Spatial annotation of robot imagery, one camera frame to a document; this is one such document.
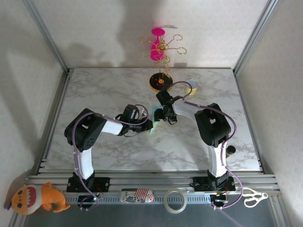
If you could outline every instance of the white wall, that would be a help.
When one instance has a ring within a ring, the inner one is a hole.
[[[239,83],[293,226],[303,226],[303,1],[280,0]]]
[[[0,203],[9,202],[42,147],[62,71],[20,0],[0,0]],[[12,210],[0,210],[0,226]]]
[[[167,51],[171,67],[232,67],[267,0],[35,0],[66,64],[74,67],[154,67],[139,43],[153,26],[184,39]]]

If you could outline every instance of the black round base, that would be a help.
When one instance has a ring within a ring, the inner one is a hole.
[[[172,78],[162,72],[155,73],[150,78],[150,86],[156,92],[166,90],[170,85]]]

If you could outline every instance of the white scissors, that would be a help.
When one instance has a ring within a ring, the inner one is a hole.
[[[264,199],[268,198],[267,193],[257,192],[255,190],[252,190],[251,188],[243,188],[243,191],[245,189],[250,190],[251,192],[253,192],[253,193],[243,194],[243,197],[251,197],[251,198],[247,198],[247,199],[244,200],[244,205],[248,208],[255,207],[261,200],[264,200]],[[254,201],[254,200],[256,201],[255,204],[253,204],[253,205],[247,205],[246,204],[247,202]]]

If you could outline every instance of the cylindrical object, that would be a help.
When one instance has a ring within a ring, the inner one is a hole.
[[[182,206],[181,206],[179,209],[177,209],[177,210],[171,208],[171,207],[169,206],[169,204],[168,204],[168,201],[167,201],[168,196],[169,196],[170,194],[174,193],[174,192],[178,193],[178,194],[182,197],[182,200],[183,200]],[[168,190],[168,191],[166,192],[166,194],[165,194],[165,196],[164,196],[164,207],[165,207],[165,209],[166,209],[169,213],[171,213],[171,214],[179,214],[179,213],[181,213],[182,211],[184,211],[186,205],[187,205],[186,196],[185,196],[184,192],[182,192],[180,189],[178,189],[178,188],[173,188],[173,189],[170,189],[170,190]]]
[[[230,155],[233,155],[234,153],[236,153],[236,148],[233,145],[229,145],[226,148],[226,158],[228,158]]]
[[[198,83],[197,83],[195,80],[193,80],[193,79],[189,79],[189,80],[187,81],[187,83],[189,83],[189,84],[191,85],[192,89],[193,89],[193,90],[191,91],[191,93],[190,93],[190,95],[192,96],[192,95],[194,95],[194,94],[196,93],[196,91],[197,91]],[[186,86],[185,86],[185,92],[186,92],[186,93],[189,93],[189,92],[190,92],[190,87],[189,87],[188,84],[186,84]]]

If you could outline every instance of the orange plush shark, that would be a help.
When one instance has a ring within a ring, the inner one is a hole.
[[[52,210],[52,203],[57,204],[55,213],[66,210],[70,205],[65,204],[64,195],[54,189],[48,182],[41,186],[26,185],[18,190],[13,196],[11,207],[19,214],[28,215],[34,213],[41,205],[45,210]]]

